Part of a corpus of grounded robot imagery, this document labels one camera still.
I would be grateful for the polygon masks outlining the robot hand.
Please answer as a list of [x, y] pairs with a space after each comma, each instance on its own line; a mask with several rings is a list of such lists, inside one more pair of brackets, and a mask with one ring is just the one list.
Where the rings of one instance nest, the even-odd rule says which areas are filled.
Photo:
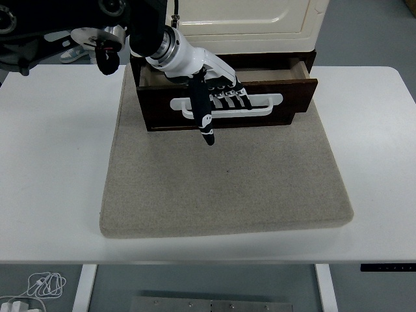
[[166, 27], [162, 44], [146, 61], [172, 83], [187, 85], [194, 121], [206, 143], [215, 143], [212, 125], [213, 98], [229, 96], [241, 100], [239, 107], [252, 109], [235, 70], [210, 51], [193, 47], [177, 30]]

